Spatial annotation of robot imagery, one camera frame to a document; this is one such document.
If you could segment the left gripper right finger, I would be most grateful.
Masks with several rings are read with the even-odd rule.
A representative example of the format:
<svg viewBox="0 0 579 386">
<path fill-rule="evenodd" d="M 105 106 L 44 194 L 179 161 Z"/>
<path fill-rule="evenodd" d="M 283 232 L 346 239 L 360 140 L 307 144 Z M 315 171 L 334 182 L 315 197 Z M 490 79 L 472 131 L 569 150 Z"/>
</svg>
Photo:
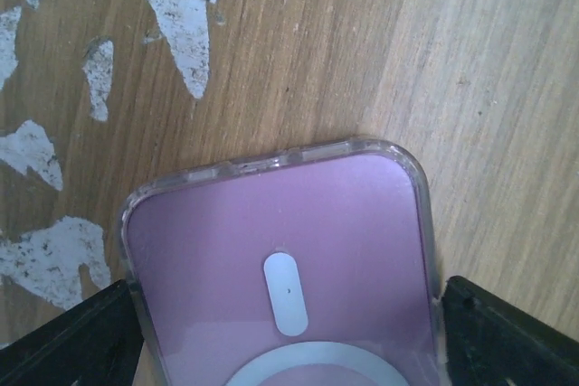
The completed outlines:
<svg viewBox="0 0 579 386">
<path fill-rule="evenodd" d="M 452 385 L 576 385 L 578 342 L 461 276 L 442 296 Z"/>
</svg>

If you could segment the purple phone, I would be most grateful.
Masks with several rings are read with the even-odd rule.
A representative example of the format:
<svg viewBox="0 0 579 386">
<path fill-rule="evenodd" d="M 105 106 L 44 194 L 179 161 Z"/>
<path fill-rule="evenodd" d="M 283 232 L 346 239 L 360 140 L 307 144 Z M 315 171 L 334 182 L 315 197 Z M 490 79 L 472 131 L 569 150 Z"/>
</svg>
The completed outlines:
<svg viewBox="0 0 579 386">
<path fill-rule="evenodd" d="M 164 385 L 439 385 L 427 179 L 353 137 L 143 185 L 119 216 Z"/>
</svg>

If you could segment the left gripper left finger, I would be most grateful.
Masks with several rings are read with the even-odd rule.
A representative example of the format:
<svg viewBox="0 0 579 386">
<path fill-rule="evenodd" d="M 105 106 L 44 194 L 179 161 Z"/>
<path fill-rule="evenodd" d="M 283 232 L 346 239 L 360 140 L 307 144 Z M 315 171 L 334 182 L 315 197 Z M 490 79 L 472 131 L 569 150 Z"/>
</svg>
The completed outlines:
<svg viewBox="0 0 579 386">
<path fill-rule="evenodd" d="M 3 385 L 131 385 L 143 334 L 119 280 L 1 350 Z"/>
</svg>

